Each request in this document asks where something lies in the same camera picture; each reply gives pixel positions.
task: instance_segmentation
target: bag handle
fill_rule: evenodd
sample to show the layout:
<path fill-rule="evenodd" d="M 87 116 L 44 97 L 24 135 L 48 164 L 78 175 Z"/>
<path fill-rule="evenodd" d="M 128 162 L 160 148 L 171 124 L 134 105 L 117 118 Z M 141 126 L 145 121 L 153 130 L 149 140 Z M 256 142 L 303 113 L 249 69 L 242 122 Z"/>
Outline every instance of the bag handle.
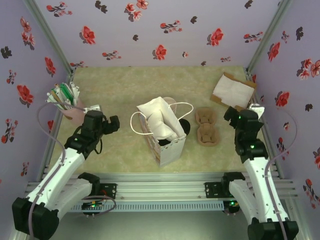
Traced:
<path fill-rule="evenodd" d="M 187 105 L 190 105 L 192 107 L 191 111 L 187 112 L 185 115 L 183 115 L 180 118 L 178 118 L 178 120 L 184 118 L 188 114 L 192 113 L 192 111 L 194 110 L 194 106 L 192 104 L 188 103 L 188 102 L 175 102 L 175 103 L 169 104 L 169 108 L 170 108 L 171 105 L 177 105 L 177 104 L 187 104 Z"/>
<path fill-rule="evenodd" d="M 132 131 L 134 131 L 136 134 L 139 134 L 139 135 L 151 135 L 153 134 L 152 132 L 148 132 L 148 133 L 141 133 L 141 132 L 137 132 L 136 130 L 134 130 L 134 127 L 132 126 L 132 118 L 134 117 L 134 115 L 136 114 L 142 114 L 144 116 L 145 119 L 147 119 L 147 117 L 140 111 L 136 111 L 134 114 L 131 115 L 131 118 L 130 118 L 130 127 L 132 129 Z"/>

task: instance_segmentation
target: floral wallpaper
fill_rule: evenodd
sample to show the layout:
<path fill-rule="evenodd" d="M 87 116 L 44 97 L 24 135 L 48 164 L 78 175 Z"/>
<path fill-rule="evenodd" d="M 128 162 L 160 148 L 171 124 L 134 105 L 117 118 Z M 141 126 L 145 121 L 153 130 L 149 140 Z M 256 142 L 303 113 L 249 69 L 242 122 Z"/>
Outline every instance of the floral wallpaper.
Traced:
<path fill-rule="evenodd" d="M 247 67 L 279 7 L 279 0 L 35 2 L 69 63 L 87 67 Z"/>
<path fill-rule="evenodd" d="M 9 239 L 14 226 L 10 206 L 24 196 L 28 182 L 36 180 L 48 141 L 36 111 L 67 72 L 23 1 L 1 3 L 0 32 L 5 34 L 0 35 L 0 239 Z M 40 114 L 48 132 L 55 115 L 55 107 Z"/>
<path fill-rule="evenodd" d="M 320 32 L 317 0 L 293 1 L 265 49 L 253 80 L 266 107 L 265 118 L 284 176 L 299 193 L 313 238 L 320 236 Z M 287 150 L 296 134 L 293 148 Z"/>

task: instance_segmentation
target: cardboard box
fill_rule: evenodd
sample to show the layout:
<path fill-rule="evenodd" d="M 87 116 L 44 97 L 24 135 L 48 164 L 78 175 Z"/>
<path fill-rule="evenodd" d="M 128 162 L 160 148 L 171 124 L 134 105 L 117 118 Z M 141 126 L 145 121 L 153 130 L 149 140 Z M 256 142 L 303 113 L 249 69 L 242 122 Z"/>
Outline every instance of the cardboard box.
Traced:
<path fill-rule="evenodd" d="M 252 81 L 240 81 L 240 80 L 237 80 L 237 79 L 234 78 L 233 75 L 231 75 L 231 74 L 229 74 L 229 73 L 226 73 L 226 72 L 224 72 L 223 75 L 226 76 L 227 78 L 231 79 L 232 81 L 236 81 L 236 82 L 242 83 L 242 84 L 244 84 L 244 85 L 247 85 L 247 86 L 253 88 L 254 90 L 253 90 L 251 99 L 254 97 L 254 94 L 255 94 L 256 88 L 257 88 L 257 84 L 256 84 L 256 83 L 254 83 L 254 82 L 252 82 Z M 213 94 L 213 91 L 212 91 L 210 100 L 216 102 L 217 104 L 220 104 L 220 105 L 222 105 L 222 106 L 225 106 L 225 107 L 227 107 L 227 108 L 229 107 L 227 104 L 225 104 L 225 103 L 222 102 L 222 100 L 221 100 L 220 97 L 214 95 L 214 94 Z M 244 109 L 243 107 L 238 106 L 238 105 L 236 105 L 234 108 L 235 108 L 238 112 Z"/>

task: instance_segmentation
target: pink cup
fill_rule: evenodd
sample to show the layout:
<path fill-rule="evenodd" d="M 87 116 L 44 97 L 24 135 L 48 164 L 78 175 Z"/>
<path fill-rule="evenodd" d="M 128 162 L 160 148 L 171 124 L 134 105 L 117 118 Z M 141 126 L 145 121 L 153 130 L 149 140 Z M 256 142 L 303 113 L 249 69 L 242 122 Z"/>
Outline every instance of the pink cup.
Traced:
<path fill-rule="evenodd" d="M 79 108 L 85 108 L 85 105 L 82 103 L 82 101 L 80 100 L 80 98 L 78 98 L 78 102 L 77 102 L 77 107 Z M 85 119 L 85 112 L 81 111 L 77 108 L 71 108 L 68 110 L 61 110 L 60 111 L 63 113 L 63 115 L 69 119 L 73 124 L 77 125 L 77 126 L 81 126 L 84 123 L 84 119 Z"/>

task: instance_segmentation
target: small cushion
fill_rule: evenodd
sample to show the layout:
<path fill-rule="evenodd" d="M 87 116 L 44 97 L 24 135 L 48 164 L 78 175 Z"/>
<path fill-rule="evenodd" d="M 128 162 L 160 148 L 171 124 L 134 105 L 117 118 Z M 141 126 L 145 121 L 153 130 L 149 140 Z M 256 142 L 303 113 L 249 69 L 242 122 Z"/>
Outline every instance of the small cushion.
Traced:
<path fill-rule="evenodd" d="M 164 123 L 164 118 L 160 110 L 153 112 L 147 122 L 155 139 L 173 141 L 178 138 L 177 134 Z"/>

